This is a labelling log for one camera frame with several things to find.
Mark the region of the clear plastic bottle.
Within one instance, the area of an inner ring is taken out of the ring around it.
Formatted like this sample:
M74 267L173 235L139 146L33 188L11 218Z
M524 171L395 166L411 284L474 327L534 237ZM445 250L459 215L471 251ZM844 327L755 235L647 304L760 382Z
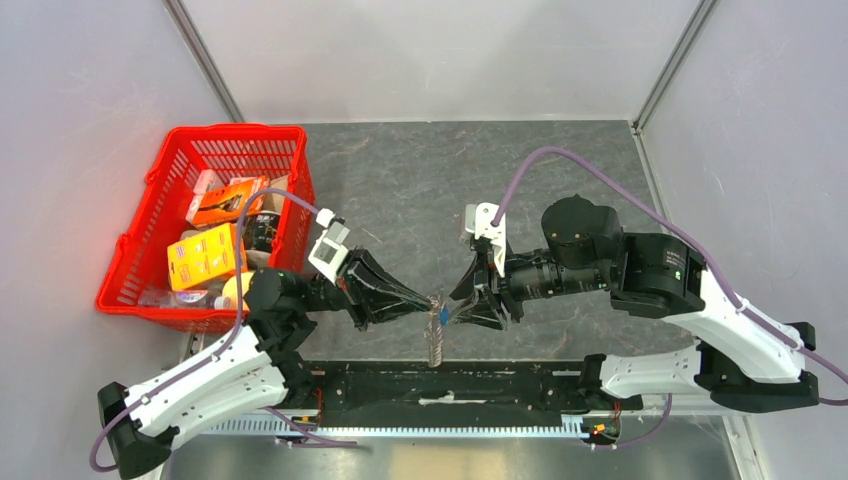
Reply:
M210 290L170 291L150 289L141 294L138 305L163 309L229 310L234 307L234 303L229 297Z

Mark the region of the aluminium rail frame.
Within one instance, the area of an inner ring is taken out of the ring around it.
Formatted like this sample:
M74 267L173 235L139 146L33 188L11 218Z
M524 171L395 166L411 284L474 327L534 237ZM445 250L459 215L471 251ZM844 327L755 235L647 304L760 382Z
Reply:
M307 359L423 360L422 327L356 333L325 324L307 340ZM681 347L683 334L617 333L590 340L571 327L472 327L445 333L446 360L577 360L610 351L642 354ZM615 452L592 452L570 439L360 437L361 449L291 449L257 436L203 435L179 449L166 479L742 479L739 452L749 429L706 400L675 397L671 417L653 438Z

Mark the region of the yellow round sponge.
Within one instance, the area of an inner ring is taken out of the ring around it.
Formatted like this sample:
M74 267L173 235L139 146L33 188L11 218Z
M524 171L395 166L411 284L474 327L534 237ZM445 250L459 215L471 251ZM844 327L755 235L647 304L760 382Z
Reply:
M227 309L236 309L242 295L247 293L250 287L250 281L254 275L254 271L246 271L238 277L233 276L223 286L221 296L225 298L224 307Z

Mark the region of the red plastic basket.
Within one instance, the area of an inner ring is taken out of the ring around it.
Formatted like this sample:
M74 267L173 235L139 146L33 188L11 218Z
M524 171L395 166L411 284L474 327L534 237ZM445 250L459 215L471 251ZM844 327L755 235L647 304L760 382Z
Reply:
M245 277L253 249L301 271L314 190L299 126L183 126L165 137L130 227L116 244L95 305L183 332L225 333L234 301L215 289ZM186 304L178 295L207 293Z

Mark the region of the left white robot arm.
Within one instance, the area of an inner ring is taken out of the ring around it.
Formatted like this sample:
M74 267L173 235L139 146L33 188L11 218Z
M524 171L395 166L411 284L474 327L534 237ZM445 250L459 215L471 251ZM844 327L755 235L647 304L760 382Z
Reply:
M215 344L159 376L97 393L102 432L90 454L107 443L122 479L162 465L172 451L206 428L255 409L307 405L315 379L298 348L317 324L312 312L344 311L366 330L427 312L430 299L388 274L365 249L347 253L329 276L264 268L242 297L243 319Z

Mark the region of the yellow orange box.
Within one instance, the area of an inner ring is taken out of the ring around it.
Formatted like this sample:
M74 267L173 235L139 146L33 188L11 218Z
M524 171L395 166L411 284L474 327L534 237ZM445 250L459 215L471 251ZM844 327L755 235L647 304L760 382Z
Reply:
M176 291L205 288L248 270L244 243L233 223L172 243L166 258L169 284Z

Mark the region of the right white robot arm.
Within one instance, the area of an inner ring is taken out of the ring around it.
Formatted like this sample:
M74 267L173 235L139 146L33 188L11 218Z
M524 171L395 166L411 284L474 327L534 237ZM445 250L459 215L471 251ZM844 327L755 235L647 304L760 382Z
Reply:
M503 330L523 318L527 301L605 291L615 310L693 335L693 343L677 351L585 357L577 395L588 408L645 394L705 395L746 413L819 403L818 379L794 351L814 345L813 326L742 310L683 241L628 233L613 208L575 195L544 211L544 248L515 253L497 210L493 203L465 209L463 230L474 258L451 293L457 302L452 322Z

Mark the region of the dark jar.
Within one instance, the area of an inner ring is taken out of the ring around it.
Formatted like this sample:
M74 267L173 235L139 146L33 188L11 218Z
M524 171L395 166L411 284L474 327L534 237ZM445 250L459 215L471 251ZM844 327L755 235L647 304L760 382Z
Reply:
M246 250L270 254L277 236L281 215L273 211L261 211L248 215L243 227L243 243Z

